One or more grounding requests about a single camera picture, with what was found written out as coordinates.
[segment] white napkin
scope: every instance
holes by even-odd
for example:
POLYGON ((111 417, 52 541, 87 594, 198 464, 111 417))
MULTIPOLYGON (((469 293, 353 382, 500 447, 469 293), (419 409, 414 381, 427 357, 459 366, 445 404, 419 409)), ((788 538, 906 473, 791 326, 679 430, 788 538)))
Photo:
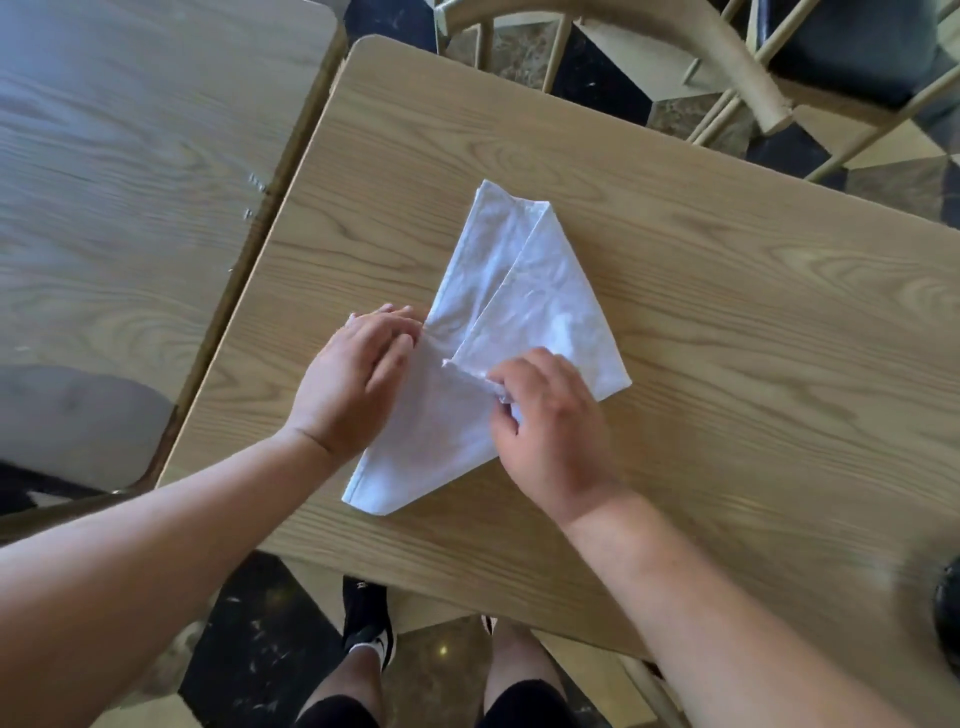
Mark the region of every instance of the white napkin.
POLYGON ((489 416, 504 393, 483 380, 504 359, 561 353, 599 400, 631 384, 553 208, 492 182, 477 190, 423 331, 394 412, 344 492, 367 513, 392 513, 496 457, 489 416))

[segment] black sneaker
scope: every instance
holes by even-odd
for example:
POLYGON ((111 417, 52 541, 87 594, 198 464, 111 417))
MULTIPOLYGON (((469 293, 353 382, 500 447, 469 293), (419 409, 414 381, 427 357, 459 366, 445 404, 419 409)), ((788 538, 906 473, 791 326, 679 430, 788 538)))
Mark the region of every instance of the black sneaker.
POLYGON ((380 668, 394 659, 394 627, 387 611, 387 588, 352 576, 344 577, 344 651, 369 644, 380 656, 380 668))

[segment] floor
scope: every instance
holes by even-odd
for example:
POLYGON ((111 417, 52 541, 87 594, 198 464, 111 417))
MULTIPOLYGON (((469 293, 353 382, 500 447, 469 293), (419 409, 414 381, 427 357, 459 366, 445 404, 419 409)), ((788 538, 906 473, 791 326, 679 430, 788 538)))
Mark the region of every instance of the floor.
MULTIPOLYGON (((377 33, 434 50, 432 14, 423 0, 328 4, 343 18, 351 40, 377 33)), ((493 72, 539 86, 556 25, 542 13, 498 25, 493 72)), ((453 40, 448 55, 469 62, 474 42, 471 33, 463 34, 453 40)), ((960 12, 942 24, 941 44, 940 62, 949 68, 960 59, 960 12)), ((689 62, 686 54, 655 41, 602 25, 580 25, 567 44, 554 94, 663 133, 686 136, 725 88, 709 68, 703 68, 690 85, 682 85, 689 62)), ((798 109, 797 119, 785 131, 763 138, 744 113, 713 146, 802 177, 862 130, 857 123, 816 109, 798 109)), ((940 107, 903 124, 824 184, 960 229, 958 162, 960 112, 940 107)), ((5 497, 11 503, 0 503, 0 511, 33 505, 25 494, 8 491, 5 497)), ((179 692, 109 712, 98 728, 289 725, 306 696, 340 659, 339 590, 340 574, 252 554, 220 591, 202 635, 195 630, 184 637, 177 659, 185 664, 183 655, 191 650, 193 658, 179 692)), ((397 594, 393 599, 400 637, 396 662, 385 678, 390 725, 472 725, 490 651, 479 619, 415 595, 397 594)), ((564 669, 571 703, 584 726, 625 728, 654 720, 613 655, 540 637, 564 669)), ((169 676, 168 690, 179 682, 180 674, 172 669, 169 676)), ((162 685, 155 686, 152 694, 163 692, 162 685)))

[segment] table top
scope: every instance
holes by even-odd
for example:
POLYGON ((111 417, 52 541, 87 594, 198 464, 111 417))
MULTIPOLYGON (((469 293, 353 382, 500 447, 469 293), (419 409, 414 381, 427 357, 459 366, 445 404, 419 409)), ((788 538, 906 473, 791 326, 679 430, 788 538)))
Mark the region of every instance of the table top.
MULTIPOLYGON (((283 422, 351 311, 429 305, 479 183, 551 201, 634 385, 630 482, 923 725, 960 711, 929 607, 960 552, 960 233, 384 38, 353 48, 163 477, 283 422)), ((491 462, 386 518, 338 473, 268 550, 638 653, 491 462)))
POLYGON ((345 50, 306 0, 5 3, 0 460, 144 474, 345 50))

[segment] white sock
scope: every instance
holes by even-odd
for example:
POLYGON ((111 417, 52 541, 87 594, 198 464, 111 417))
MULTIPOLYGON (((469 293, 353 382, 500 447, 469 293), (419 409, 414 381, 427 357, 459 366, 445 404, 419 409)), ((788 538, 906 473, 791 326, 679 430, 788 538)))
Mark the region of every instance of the white sock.
POLYGON ((383 669, 383 664, 387 660, 387 630, 383 630, 383 632, 373 638, 372 642, 355 644, 348 652, 352 652, 357 647, 369 647, 376 652, 377 657, 380 658, 380 669, 383 669))

